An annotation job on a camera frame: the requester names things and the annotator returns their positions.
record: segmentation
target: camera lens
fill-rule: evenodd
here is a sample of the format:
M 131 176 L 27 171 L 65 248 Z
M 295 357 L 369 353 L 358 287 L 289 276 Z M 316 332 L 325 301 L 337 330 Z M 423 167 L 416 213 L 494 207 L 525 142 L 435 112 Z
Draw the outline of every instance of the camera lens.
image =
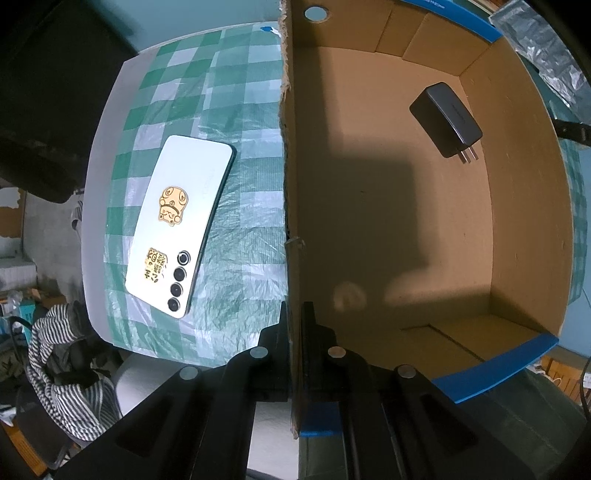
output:
M 178 283 L 173 283 L 170 286 L 170 293 L 172 293 L 173 296 L 180 297 L 182 292 L 183 292 L 183 288 Z
M 180 252 L 177 256 L 177 261 L 178 263 L 180 263 L 181 265 L 186 265 L 191 261 L 191 256 L 189 255 L 189 252 L 183 250 L 182 252 Z
M 178 302 L 177 299 L 170 299 L 168 301 L 168 308 L 171 312 L 176 312 L 181 307 L 181 304 Z
M 174 269 L 173 277 L 176 281 L 183 281 L 186 276 L 187 273 L 183 267 L 177 267 Z

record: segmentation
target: sticker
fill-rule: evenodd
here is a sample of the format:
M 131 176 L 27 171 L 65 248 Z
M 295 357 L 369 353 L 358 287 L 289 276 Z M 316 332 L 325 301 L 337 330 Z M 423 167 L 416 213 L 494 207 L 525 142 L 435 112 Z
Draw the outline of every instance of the sticker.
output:
M 155 248 L 150 248 L 144 260 L 146 266 L 144 277 L 156 283 L 164 275 L 163 270 L 166 268 L 166 263 L 168 263 L 168 257 L 165 254 Z
M 183 221 L 183 210 L 187 206 L 187 193 L 178 187 L 168 187 L 160 197 L 160 212 L 158 220 L 167 222 L 170 226 Z

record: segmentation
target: white smartphone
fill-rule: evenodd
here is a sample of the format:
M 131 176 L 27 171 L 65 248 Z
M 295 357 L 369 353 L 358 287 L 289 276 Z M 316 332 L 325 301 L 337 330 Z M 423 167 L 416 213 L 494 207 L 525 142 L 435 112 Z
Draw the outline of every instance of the white smartphone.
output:
M 135 227 L 125 277 L 129 293 L 172 317 L 186 315 L 233 158 L 230 145 L 168 137 Z

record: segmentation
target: striped cloth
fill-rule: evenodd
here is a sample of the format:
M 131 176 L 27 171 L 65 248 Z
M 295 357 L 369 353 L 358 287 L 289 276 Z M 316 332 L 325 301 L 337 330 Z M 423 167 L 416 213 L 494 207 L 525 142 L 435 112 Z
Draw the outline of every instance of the striped cloth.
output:
M 68 305 L 55 305 L 33 324 L 26 373 L 52 420 L 71 436 L 91 442 L 121 418 L 121 411 L 113 384 L 103 375 L 98 374 L 99 380 L 89 388 L 82 388 L 78 384 L 55 385 L 44 372 L 54 345 L 79 340 L 68 313 Z

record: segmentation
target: round hole in cardboard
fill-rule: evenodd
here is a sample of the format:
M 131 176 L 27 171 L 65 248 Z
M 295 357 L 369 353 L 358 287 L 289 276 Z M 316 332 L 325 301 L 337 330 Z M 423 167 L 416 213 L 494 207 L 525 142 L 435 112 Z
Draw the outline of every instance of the round hole in cardboard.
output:
M 329 17 L 329 11 L 324 7 L 317 5 L 308 7 L 304 11 L 304 16 L 311 22 L 320 23 Z

